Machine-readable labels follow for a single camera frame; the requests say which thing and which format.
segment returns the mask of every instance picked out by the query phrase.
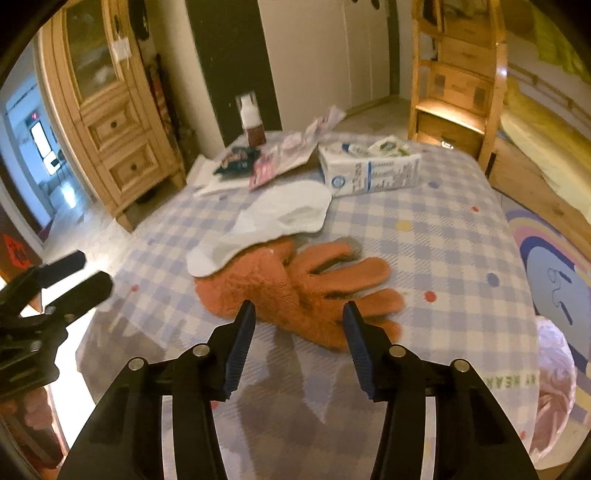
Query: spray bottle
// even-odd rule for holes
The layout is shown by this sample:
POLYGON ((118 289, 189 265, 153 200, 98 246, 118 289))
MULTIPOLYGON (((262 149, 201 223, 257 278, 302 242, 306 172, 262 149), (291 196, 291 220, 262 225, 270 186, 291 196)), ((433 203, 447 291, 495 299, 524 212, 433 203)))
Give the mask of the spray bottle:
POLYGON ((240 110, 240 118, 242 120, 242 128, 248 146, 251 148, 260 147, 267 143, 265 137, 265 127, 263 127, 261 120, 261 113, 259 112, 256 103, 256 96, 254 92, 240 95, 237 98, 238 109, 240 110))

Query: white cloth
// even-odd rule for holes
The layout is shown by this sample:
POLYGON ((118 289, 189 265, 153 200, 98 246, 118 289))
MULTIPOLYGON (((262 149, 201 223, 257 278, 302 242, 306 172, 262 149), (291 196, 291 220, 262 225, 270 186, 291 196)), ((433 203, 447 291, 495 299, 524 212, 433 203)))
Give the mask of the white cloth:
POLYGON ((189 273, 194 277, 207 277, 252 245, 284 235, 320 231, 331 200, 330 190, 314 180, 294 181, 268 189, 238 214, 229 233, 207 235, 189 252, 189 273))

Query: window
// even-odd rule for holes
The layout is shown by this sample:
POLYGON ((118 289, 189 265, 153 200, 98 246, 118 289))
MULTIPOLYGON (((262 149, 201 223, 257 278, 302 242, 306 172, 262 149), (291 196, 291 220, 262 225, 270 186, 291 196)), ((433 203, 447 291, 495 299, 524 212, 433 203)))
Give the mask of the window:
POLYGON ((41 122, 37 122, 31 127, 31 135, 33 136, 39 155, 41 155, 41 158, 43 159, 43 164, 45 165, 47 172, 49 175, 53 175, 61 165, 55 152, 51 149, 41 122))

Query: plastic bag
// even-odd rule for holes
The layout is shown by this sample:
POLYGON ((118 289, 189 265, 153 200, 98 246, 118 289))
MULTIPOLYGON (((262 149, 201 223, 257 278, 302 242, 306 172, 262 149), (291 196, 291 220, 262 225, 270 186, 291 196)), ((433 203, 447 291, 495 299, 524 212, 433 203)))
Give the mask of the plastic bag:
POLYGON ((536 463, 554 448, 573 410, 577 370, 564 334, 537 317, 540 341, 540 397, 530 458, 536 463))

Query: cartoon face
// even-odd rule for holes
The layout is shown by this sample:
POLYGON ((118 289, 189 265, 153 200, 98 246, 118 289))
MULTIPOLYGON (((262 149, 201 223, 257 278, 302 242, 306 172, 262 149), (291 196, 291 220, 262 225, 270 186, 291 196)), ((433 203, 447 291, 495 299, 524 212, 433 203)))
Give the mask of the cartoon face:
POLYGON ((539 314, 551 319, 568 343, 588 358, 589 288, 565 260, 550 249, 534 247, 527 256, 527 277, 539 314))

